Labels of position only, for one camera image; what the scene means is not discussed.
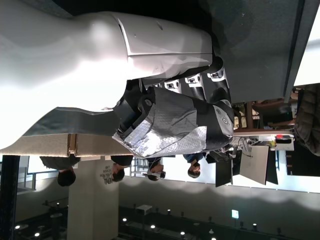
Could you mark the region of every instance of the silver reflective fabric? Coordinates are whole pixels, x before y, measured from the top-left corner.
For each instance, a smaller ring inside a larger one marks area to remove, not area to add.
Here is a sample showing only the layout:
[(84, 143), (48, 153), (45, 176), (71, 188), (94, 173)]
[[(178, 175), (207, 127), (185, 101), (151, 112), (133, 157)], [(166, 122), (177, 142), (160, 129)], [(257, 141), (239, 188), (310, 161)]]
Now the silver reflective fabric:
[(155, 101), (145, 120), (124, 140), (113, 138), (137, 158), (193, 154), (206, 149), (207, 127), (197, 125), (193, 101), (164, 88), (154, 88)]

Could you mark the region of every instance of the black panel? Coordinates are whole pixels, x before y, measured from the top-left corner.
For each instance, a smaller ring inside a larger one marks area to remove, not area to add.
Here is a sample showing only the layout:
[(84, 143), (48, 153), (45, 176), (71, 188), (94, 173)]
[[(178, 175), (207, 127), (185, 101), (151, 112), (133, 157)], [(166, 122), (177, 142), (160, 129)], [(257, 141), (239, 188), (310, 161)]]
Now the black panel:
[(278, 185), (278, 176), (276, 168), (276, 151), (268, 153), (268, 160), (266, 164), (266, 181)]
[(215, 187), (231, 182), (231, 161), (219, 161), (215, 165)]

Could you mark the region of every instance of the black hair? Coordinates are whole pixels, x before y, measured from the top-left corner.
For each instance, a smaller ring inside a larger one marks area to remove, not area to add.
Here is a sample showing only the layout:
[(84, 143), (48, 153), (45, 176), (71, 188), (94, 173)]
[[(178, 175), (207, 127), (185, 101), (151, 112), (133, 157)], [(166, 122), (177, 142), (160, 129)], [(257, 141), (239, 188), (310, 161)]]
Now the black hair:
[(193, 179), (196, 179), (200, 176), (200, 172), (194, 172), (192, 170), (188, 170), (188, 175), (189, 177), (193, 178)]
[(117, 173), (112, 174), (113, 182), (120, 182), (125, 177), (125, 170), (121, 169)]
[(148, 177), (149, 180), (154, 181), (154, 182), (159, 180), (159, 178), (157, 176), (147, 175), (147, 177)]
[(76, 174), (72, 169), (68, 169), (58, 174), (58, 184), (61, 187), (68, 187), (72, 185), (76, 180)]

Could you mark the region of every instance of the dark jacket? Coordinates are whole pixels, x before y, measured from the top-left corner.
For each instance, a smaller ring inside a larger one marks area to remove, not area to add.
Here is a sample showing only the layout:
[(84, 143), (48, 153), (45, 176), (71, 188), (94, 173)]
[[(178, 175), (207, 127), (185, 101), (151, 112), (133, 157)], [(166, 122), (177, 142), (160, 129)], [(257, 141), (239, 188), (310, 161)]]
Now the dark jacket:
[(320, 83), (299, 92), (294, 135), (314, 155), (320, 156)]
[(73, 167), (80, 161), (80, 157), (70, 155), (69, 157), (41, 156), (43, 165), (49, 169), (65, 170)]
[(130, 166), (133, 158), (132, 155), (111, 156), (111, 160), (120, 166)]

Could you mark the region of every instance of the white panel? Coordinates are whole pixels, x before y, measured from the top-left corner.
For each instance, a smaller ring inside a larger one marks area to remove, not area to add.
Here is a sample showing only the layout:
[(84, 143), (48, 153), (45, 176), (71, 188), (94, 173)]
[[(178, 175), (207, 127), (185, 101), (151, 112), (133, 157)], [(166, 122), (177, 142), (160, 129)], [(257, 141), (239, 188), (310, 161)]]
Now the white panel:
[(208, 66), (212, 54), (134, 55), (128, 58), (131, 79), (172, 78), (188, 69)]
[(242, 152), (240, 174), (264, 185), (269, 146), (252, 146), (251, 149), (251, 152)]
[(152, 17), (111, 14), (122, 28), (129, 56), (212, 53), (211, 37), (202, 30)]

